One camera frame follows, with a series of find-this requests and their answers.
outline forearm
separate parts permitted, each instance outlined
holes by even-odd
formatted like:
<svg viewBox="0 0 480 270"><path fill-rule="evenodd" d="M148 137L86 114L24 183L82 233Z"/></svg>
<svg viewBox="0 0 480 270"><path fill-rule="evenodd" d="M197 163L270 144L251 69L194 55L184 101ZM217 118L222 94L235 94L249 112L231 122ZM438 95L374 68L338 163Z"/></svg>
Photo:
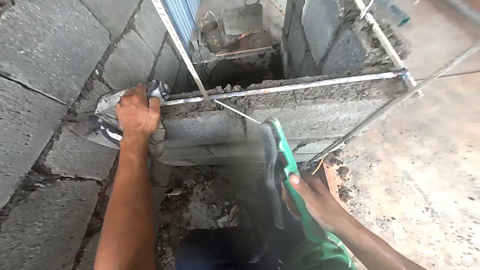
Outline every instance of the forearm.
<svg viewBox="0 0 480 270"><path fill-rule="evenodd" d="M125 136L108 202L96 269L152 268L154 228L147 175L147 139Z"/></svg>
<svg viewBox="0 0 480 270"><path fill-rule="evenodd" d="M398 253L353 217L336 235L369 270L425 270Z"/></svg>

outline hand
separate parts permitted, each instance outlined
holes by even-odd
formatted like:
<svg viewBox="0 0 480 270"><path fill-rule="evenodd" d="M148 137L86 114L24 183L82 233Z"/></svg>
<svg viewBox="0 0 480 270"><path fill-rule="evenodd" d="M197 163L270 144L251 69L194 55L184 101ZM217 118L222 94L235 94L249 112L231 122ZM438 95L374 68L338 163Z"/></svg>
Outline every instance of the hand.
<svg viewBox="0 0 480 270"><path fill-rule="evenodd" d="M148 139L158 128L160 100L150 98L147 102L147 87L139 84L128 89L115 107L123 137Z"/></svg>
<svg viewBox="0 0 480 270"><path fill-rule="evenodd" d="M288 181L305 201L310 215L325 231L339 233L345 230L354 218L337 203L320 178L307 174L303 175L303 178L304 180L296 174L291 174ZM283 183L282 199L293 217L299 220L301 215Z"/></svg>

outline corrugated metal sheet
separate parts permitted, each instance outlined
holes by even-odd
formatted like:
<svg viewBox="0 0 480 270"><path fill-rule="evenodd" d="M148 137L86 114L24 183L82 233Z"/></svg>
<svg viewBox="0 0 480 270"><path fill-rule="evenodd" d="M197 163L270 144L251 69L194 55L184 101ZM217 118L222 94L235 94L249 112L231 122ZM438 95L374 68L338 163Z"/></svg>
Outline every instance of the corrugated metal sheet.
<svg viewBox="0 0 480 270"><path fill-rule="evenodd" d="M180 39L188 52L188 43L195 28L195 16L200 0L165 0L172 23L179 33Z"/></svg>

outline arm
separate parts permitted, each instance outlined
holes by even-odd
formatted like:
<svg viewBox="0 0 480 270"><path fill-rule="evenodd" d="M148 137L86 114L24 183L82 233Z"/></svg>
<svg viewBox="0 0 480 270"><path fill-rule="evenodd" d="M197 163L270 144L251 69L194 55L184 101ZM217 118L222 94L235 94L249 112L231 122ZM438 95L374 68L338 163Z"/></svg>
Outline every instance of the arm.
<svg viewBox="0 0 480 270"><path fill-rule="evenodd" d="M288 180L305 201L308 212L324 230L342 240L369 270L425 270L395 251L345 211L318 177L305 175L303 178L292 174ZM282 198L293 216L298 218L300 214L286 189L282 191Z"/></svg>
<svg viewBox="0 0 480 270"><path fill-rule="evenodd" d="M157 129L160 101L146 87L129 89L117 104L123 130L120 157L108 202L95 270L155 269L152 188L147 175L148 139Z"/></svg>

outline green tool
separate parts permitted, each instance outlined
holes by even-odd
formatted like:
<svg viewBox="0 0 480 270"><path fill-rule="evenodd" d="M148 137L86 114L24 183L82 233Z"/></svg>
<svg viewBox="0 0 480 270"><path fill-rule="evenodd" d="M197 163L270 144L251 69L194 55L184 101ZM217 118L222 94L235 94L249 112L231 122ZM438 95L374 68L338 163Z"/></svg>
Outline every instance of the green tool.
<svg viewBox="0 0 480 270"><path fill-rule="evenodd" d="M336 257L345 261L347 265L353 265L342 241L340 241L340 239L338 239L333 233L325 232L318 225L317 221L308 212L305 202L300 194L298 194L290 185L288 177L292 173L298 176L300 173L297 168L297 163L293 158L292 151L290 150L290 146L283 133L280 121L277 118L269 117L261 123L260 138L265 149L265 185L272 202L275 226L279 229L283 229L285 224L280 197L276 189L277 184L282 181L293 199L298 212L301 214L300 221L306 238L311 242L321 244L325 250L331 251L324 254L326 257L325 259ZM283 154L285 157L283 162L279 153Z"/></svg>

